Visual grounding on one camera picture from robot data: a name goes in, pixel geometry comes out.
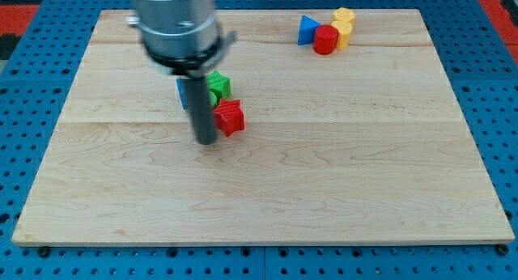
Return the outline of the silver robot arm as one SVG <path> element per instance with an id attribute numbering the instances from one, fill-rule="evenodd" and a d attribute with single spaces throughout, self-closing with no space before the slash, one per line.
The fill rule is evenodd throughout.
<path id="1" fill-rule="evenodd" d="M 148 57 L 181 85 L 197 142 L 217 140 L 206 76 L 223 60 L 237 33 L 224 35 L 214 0 L 130 0 L 128 19 L 141 32 Z"/>

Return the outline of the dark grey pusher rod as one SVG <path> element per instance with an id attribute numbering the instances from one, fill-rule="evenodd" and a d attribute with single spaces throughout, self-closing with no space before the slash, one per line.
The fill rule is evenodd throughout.
<path id="1" fill-rule="evenodd" d="M 197 142 L 202 145 L 214 143 L 217 133 L 206 79 L 183 78 L 181 83 Z"/>

